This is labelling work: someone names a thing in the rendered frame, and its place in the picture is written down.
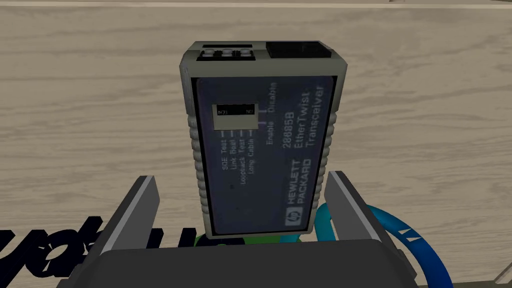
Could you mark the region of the grey box with dark label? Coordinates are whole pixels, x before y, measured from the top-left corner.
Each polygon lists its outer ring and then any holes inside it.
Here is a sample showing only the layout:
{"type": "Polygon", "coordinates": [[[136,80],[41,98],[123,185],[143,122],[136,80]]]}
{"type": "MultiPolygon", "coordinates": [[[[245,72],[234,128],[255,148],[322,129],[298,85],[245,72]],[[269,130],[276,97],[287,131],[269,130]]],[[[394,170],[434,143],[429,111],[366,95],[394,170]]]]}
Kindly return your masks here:
{"type": "Polygon", "coordinates": [[[347,62],[321,41],[196,41],[179,64],[205,234],[311,233],[347,62]]]}

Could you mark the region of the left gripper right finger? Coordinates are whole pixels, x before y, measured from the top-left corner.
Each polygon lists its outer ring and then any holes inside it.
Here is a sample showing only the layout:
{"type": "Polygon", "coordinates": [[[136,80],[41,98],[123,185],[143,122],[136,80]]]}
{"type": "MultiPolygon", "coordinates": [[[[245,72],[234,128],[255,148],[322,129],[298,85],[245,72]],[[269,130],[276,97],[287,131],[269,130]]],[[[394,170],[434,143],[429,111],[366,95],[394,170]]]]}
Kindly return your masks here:
{"type": "Polygon", "coordinates": [[[328,172],[324,198],[339,240],[377,240],[403,255],[342,171],[328,172]]]}

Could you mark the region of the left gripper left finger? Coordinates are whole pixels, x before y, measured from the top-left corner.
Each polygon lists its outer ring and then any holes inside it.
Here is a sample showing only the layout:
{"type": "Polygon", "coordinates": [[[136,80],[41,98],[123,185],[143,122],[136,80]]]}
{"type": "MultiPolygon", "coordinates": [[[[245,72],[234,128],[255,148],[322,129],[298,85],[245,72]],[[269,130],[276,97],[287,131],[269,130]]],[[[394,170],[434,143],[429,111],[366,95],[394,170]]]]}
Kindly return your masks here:
{"type": "Polygon", "coordinates": [[[155,177],[137,178],[88,253],[145,249],[160,202],[155,177]]]}

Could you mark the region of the black flat lettering shape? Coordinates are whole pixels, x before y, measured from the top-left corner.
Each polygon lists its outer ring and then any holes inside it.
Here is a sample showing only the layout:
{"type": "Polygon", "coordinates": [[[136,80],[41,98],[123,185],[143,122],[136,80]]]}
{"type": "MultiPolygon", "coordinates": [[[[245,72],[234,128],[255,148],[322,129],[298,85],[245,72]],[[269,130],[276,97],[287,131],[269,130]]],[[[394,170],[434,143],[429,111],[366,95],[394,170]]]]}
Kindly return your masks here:
{"type": "Polygon", "coordinates": [[[89,216],[79,230],[30,230],[12,252],[0,257],[0,288],[7,288],[23,267],[38,278],[67,278],[97,241],[102,223],[101,217],[89,216]]]}

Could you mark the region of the green flat shape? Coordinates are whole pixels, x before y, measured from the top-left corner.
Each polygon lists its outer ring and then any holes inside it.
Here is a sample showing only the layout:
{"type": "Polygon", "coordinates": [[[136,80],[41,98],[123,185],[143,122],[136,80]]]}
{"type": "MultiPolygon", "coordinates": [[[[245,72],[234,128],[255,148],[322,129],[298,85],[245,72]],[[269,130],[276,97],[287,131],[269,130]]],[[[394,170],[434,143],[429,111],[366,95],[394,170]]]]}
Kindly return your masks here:
{"type": "Polygon", "coordinates": [[[244,245],[245,241],[243,238],[222,238],[222,239],[209,239],[206,234],[202,234],[197,237],[194,242],[194,247],[205,247],[205,246],[229,246],[229,245],[244,245]]]}

